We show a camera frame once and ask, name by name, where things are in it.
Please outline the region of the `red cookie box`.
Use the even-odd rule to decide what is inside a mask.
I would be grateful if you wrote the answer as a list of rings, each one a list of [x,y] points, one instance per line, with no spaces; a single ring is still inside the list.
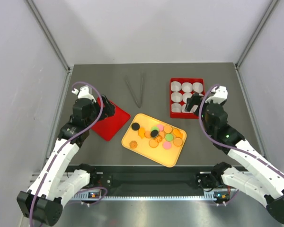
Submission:
[[[177,119],[198,119],[193,111],[185,110],[186,100],[194,93],[205,94],[204,80],[201,78],[171,78],[169,83],[170,117]]]

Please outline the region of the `orange flower cookie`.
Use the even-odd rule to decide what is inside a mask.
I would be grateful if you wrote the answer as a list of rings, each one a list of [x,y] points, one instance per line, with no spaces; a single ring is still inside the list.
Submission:
[[[158,135],[155,139],[154,139],[157,143],[162,142],[163,137],[161,135]]]

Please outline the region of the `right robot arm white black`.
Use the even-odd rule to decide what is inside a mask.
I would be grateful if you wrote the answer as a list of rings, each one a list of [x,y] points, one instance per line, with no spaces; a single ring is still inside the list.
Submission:
[[[247,176],[227,163],[219,163],[212,170],[212,183],[217,187],[226,185],[238,189],[284,224],[284,173],[229,125],[228,114],[223,108],[226,101],[227,95],[218,93],[212,96],[196,93],[186,100],[185,111],[193,111],[198,116],[201,130],[213,145],[251,173]]]

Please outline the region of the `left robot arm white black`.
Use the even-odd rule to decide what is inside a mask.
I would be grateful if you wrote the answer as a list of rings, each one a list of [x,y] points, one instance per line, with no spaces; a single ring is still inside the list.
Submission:
[[[98,182],[95,170],[86,164],[73,175],[61,179],[74,155],[89,136],[90,128],[97,122],[114,116],[115,106],[105,95],[96,101],[92,95],[78,98],[69,121],[60,129],[55,146],[37,179],[27,191],[20,191],[17,203],[30,226],[34,221],[54,226],[65,205],[84,187],[94,187]]]

